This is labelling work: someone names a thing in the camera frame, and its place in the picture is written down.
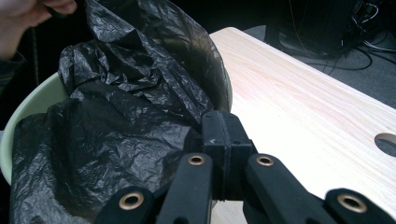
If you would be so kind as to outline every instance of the screw hole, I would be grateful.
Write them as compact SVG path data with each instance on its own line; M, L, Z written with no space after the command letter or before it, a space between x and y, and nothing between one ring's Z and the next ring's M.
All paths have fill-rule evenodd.
M271 158L266 157L266 156L260 156L260 157L258 157L258 158L257 158L257 162L258 162L260 165L263 165L263 166L272 166L272 165L274 165L274 161L273 161Z
M337 197L337 201L350 211L356 213L364 213L367 211L366 204L362 200L360 200L359 198L353 195L340 194Z
M120 208L123 210L133 210L139 207L144 201L144 196L142 193L134 191L125 194L119 202Z
M202 156L191 156L189 157L189 164L191 165L202 165L205 162L205 158Z

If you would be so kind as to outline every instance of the bowl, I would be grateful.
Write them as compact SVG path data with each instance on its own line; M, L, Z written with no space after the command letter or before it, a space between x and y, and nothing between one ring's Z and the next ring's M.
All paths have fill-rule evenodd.
M47 112L48 107L61 102L67 97L64 84L58 74L55 73L36 87L12 114L0 142L1 172L9 185L11 184L12 175L12 147L15 126L21 119L29 115Z

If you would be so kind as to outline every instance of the wooden table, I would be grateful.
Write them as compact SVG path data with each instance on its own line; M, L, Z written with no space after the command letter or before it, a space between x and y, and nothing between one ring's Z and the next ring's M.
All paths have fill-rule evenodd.
M233 109L262 153L278 157L324 198L353 189L396 218L396 110L234 28L211 35L233 86ZM212 223L246 223L241 203L218 203Z

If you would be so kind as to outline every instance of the plastic bag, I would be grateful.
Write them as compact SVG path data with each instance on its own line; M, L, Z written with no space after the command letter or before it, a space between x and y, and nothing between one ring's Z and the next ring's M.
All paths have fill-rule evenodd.
M201 116L230 110L219 53L179 8L160 0L86 8L96 39L60 60L70 99L16 127L11 223L92 223L119 189L159 189Z

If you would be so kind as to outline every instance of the sleeve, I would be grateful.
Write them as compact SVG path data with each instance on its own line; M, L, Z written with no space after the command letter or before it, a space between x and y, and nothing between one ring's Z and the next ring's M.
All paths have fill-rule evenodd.
M8 82L21 70L26 64L23 56L17 52L10 61L0 59L0 95Z

